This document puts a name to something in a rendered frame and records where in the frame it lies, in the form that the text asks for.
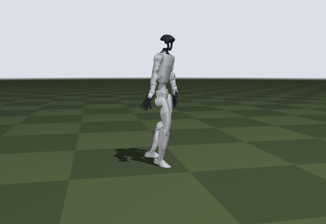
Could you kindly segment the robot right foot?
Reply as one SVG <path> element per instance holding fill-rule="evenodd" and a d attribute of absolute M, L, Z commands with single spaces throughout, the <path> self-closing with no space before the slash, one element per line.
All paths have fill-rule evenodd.
<path fill-rule="evenodd" d="M 156 157 L 153 161 L 155 164 L 158 164 L 160 167 L 171 167 L 169 164 L 167 164 L 164 160 L 159 161 L 158 157 Z"/>

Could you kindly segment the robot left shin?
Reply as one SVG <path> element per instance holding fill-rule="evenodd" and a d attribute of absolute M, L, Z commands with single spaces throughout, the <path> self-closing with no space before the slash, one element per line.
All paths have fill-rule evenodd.
<path fill-rule="evenodd" d="M 153 142 L 152 142 L 152 146 L 151 146 L 151 149 L 150 149 L 150 153 L 154 153 L 157 145 L 158 145 L 158 135 L 159 135 L 159 130 L 156 128 L 155 129 L 155 132 L 154 132 L 154 135 L 153 135 Z"/>

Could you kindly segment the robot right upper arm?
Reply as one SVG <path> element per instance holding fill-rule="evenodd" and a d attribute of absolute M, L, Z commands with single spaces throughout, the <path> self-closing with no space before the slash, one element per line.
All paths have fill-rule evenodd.
<path fill-rule="evenodd" d="M 160 69 L 160 65 L 163 62 L 164 56 L 162 54 L 157 54 L 154 56 L 154 64 L 153 64 L 153 69 L 152 69 L 152 75 L 156 74 L 157 75 L 157 80 L 160 80 L 160 76 L 157 74 L 159 69 Z M 152 76 L 151 76 L 152 77 Z"/>

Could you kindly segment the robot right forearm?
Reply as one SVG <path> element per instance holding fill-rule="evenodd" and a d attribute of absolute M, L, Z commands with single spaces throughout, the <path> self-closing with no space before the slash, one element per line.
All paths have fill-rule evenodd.
<path fill-rule="evenodd" d="M 149 90 L 149 94 L 147 96 L 147 98 L 151 99 L 153 94 L 155 93 L 155 89 L 156 89 L 156 85 L 157 85 L 157 75 L 153 74 L 150 80 L 150 90 Z"/>

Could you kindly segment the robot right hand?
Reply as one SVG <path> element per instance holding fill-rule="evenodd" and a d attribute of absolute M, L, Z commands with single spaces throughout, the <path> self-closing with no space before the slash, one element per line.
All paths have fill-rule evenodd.
<path fill-rule="evenodd" d="M 149 93 L 148 93 L 149 94 Z M 148 94 L 147 94 L 147 96 L 148 96 Z M 144 106 L 145 106 L 145 108 L 144 108 L 144 110 L 146 109 L 148 109 L 148 106 L 150 105 L 150 109 L 151 109 L 151 100 L 152 100 L 152 98 L 153 98 L 153 96 L 152 96 L 152 98 L 151 99 L 149 99 L 149 98 L 147 98 L 147 96 L 146 96 L 146 99 L 143 101 L 143 103 L 142 103 L 142 105 L 140 106 L 140 107 L 142 107 L 142 109 L 144 108 Z M 144 104 L 144 105 L 143 105 Z M 147 107 L 147 108 L 146 108 Z"/>

